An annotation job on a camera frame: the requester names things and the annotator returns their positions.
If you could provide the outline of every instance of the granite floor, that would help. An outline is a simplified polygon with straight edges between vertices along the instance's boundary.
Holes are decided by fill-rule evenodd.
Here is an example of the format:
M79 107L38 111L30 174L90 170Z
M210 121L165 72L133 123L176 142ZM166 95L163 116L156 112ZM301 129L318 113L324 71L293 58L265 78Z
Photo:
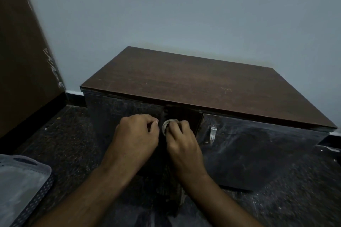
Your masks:
M67 106L16 154L51 166L54 184L26 226L53 208L100 163L100 151L82 107ZM259 192L225 190L265 226L341 226L340 150L316 146ZM162 210L153 179L136 176L101 226L210 226L187 197L176 217Z

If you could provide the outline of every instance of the cabinet top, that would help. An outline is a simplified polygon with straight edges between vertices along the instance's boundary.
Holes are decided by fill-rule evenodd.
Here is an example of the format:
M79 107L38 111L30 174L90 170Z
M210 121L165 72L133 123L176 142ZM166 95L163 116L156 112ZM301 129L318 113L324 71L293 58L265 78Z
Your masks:
M268 67L127 47L81 89L336 128Z

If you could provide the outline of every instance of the forearm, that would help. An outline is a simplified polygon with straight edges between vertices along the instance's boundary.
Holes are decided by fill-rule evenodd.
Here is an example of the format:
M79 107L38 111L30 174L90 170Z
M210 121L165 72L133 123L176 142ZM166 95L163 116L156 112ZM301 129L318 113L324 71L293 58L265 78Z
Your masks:
M34 227L95 226L128 185L131 175L124 173L119 166L110 170L95 169L81 186L38 220Z
M262 226L208 175L188 181L184 188L213 226Z

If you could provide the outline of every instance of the left hand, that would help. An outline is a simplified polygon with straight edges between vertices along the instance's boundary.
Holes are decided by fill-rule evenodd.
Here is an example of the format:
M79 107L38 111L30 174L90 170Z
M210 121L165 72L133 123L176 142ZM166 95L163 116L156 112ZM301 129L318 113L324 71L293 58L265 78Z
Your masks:
M122 118L100 167L106 171L120 167L122 173L133 177L158 146L159 132L158 119L148 114Z

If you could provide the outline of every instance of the brown door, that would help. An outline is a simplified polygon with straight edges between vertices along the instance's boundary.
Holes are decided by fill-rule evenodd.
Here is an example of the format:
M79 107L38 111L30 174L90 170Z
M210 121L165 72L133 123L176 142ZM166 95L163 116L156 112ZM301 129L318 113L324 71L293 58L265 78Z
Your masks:
M0 0L0 137L63 91L28 0Z

